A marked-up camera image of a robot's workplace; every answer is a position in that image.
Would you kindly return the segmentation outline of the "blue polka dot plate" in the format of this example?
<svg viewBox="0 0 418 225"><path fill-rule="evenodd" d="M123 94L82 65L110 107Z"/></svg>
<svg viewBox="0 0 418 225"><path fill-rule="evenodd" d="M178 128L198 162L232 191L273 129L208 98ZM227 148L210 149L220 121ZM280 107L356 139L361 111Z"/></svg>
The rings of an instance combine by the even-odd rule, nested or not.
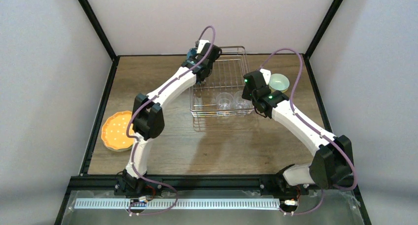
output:
<svg viewBox="0 0 418 225"><path fill-rule="evenodd" d="M186 54L186 59L189 59L197 54L197 48L190 48Z"/></svg>

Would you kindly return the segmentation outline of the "pale green glass bowl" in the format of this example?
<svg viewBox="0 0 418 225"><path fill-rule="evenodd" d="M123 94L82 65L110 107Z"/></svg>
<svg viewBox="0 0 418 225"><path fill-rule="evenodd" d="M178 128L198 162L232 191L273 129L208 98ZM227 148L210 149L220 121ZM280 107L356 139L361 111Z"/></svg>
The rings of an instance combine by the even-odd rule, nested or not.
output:
<svg viewBox="0 0 418 225"><path fill-rule="evenodd" d="M277 86L280 83L285 83L285 84L290 85L290 81L285 75L283 75L283 74L272 74L270 82L269 82L269 87L272 90L277 90Z"/></svg>

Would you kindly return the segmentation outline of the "metal wire dish rack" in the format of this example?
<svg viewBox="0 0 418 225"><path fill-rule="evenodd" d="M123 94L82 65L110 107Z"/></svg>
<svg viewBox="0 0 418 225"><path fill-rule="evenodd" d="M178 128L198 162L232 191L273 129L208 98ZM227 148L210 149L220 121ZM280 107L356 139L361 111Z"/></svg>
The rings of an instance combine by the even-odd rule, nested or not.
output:
<svg viewBox="0 0 418 225"><path fill-rule="evenodd" d="M218 110L215 98L222 92L233 95L244 89L243 76L249 72L249 65L244 46L224 46L223 53L215 61L211 75L201 84L189 89L190 111L193 117L247 115L250 109L235 109L234 102L230 110Z"/></svg>

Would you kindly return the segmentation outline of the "small clear plastic cup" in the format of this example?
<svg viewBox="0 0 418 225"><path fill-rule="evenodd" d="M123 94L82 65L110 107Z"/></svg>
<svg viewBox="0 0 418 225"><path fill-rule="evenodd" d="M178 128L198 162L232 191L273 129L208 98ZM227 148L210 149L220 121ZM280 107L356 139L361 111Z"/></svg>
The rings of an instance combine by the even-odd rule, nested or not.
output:
<svg viewBox="0 0 418 225"><path fill-rule="evenodd" d="M218 110L230 110L233 104L233 95L227 92L218 94L215 98Z"/></svg>

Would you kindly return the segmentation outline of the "orange polka dot plate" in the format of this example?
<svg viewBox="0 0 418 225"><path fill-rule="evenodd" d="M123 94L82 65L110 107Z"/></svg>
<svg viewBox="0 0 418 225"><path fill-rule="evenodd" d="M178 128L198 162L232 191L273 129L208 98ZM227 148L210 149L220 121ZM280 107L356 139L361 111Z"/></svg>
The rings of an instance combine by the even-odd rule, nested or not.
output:
<svg viewBox="0 0 418 225"><path fill-rule="evenodd" d="M134 139L127 137L126 129L131 119L131 111L116 112L102 126L101 140L108 150L129 150Z"/></svg>

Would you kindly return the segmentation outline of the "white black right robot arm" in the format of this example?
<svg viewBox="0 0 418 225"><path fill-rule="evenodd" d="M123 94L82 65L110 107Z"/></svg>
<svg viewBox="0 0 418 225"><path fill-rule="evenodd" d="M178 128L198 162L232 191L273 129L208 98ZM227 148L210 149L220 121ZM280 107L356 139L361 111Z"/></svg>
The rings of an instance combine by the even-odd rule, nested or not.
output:
<svg viewBox="0 0 418 225"><path fill-rule="evenodd" d="M351 142L342 135L319 127L306 117L281 91L271 91L267 80L270 71L252 71L244 75L242 98L252 102L255 112L268 117L287 128L313 155L311 163L291 165L282 171L289 186L316 185L330 189L345 177L354 174L350 159Z"/></svg>

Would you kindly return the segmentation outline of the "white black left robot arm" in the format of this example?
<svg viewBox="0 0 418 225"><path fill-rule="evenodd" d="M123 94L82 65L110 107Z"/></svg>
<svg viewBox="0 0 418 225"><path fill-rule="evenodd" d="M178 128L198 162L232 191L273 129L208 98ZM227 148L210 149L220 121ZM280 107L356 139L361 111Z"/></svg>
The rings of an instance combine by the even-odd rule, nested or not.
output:
<svg viewBox="0 0 418 225"><path fill-rule="evenodd" d="M138 94L134 99L132 117L127 125L127 137L134 140L130 158L122 178L127 189L139 193L146 182L147 158L153 140L165 127L164 108L186 89L210 76L214 62L222 49L210 42L197 48L178 70L160 87L148 94Z"/></svg>

